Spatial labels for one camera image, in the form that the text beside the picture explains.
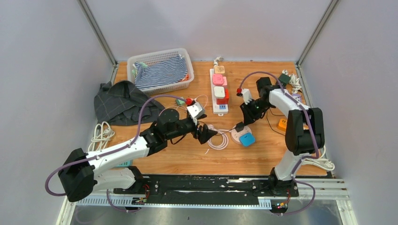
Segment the blue plug adapter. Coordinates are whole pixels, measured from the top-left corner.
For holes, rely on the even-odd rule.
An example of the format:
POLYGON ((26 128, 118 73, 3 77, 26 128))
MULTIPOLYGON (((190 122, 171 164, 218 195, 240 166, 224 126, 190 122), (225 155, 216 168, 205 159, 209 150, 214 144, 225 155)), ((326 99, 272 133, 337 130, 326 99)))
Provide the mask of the blue plug adapter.
POLYGON ((254 144, 256 139, 252 133, 246 133, 239 137, 239 141, 244 147, 248 147, 248 146, 254 144))

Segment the round pink socket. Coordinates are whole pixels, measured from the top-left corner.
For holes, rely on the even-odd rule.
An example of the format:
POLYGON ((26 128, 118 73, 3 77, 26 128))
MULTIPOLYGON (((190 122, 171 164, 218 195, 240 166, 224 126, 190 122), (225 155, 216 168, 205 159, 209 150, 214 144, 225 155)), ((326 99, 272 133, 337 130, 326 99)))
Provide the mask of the round pink socket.
POLYGON ((233 127, 233 129, 230 131, 230 136, 231 136, 233 142, 235 142, 236 144, 242 145, 239 138, 247 133, 250 133, 250 134, 252 133, 252 130, 248 126, 245 126, 243 128, 243 130, 241 130, 239 132, 235 130, 235 127, 233 127))

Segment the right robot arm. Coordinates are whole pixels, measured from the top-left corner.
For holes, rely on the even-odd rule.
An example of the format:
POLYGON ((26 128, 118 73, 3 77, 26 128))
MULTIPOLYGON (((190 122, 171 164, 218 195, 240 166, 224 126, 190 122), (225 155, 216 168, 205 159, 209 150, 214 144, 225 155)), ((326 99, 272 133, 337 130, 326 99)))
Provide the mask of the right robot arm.
POLYGON ((285 144, 287 150, 268 177, 268 189, 273 195, 291 192, 296 186, 297 170, 307 158, 318 158, 324 146, 323 114, 320 108, 311 108, 297 101, 280 83, 272 85, 268 77, 256 82, 258 99, 248 89, 239 87, 237 96, 243 99, 240 109, 244 120, 237 129, 263 118, 270 108, 279 109, 287 119, 285 144))

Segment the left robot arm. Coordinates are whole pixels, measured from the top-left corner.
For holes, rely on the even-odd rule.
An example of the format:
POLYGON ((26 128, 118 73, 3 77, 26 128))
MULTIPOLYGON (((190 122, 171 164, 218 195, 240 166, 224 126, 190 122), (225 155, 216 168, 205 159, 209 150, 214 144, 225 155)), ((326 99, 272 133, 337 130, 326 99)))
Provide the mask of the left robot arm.
POLYGON ((137 194, 143 190, 142 174, 135 166, 116 170, 115 167, 128 160, 144 158, 165 149, 168 141, 192 134, 201 144, 217 134, 207 124, 200 125, 189 114, 179 118, 174 109, 165 110, 151 126, 136 138, 109 148, 83 152, 76 149, 71 152, 63 168, 58 171, 67 199, 78 202, 92 192, 115 188, 128 189, 137 194))

